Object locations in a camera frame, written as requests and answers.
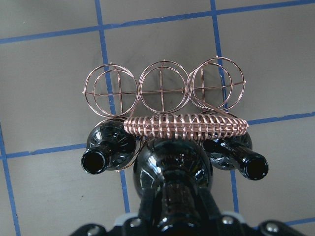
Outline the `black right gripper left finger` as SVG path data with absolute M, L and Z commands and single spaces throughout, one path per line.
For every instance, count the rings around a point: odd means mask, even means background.
M 146 188 L 143 191 L 138 217 L 141 219 L 154 219 L 156 213 L 155 206 L 156 191 L 152 188 Z

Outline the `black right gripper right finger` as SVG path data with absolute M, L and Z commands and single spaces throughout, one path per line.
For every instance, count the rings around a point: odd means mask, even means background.
M 203 208 L 203 214 L 207 219 L 214 219 L 221 215 L 221 212 L 208 188 L 199 188 L 199 198 Z

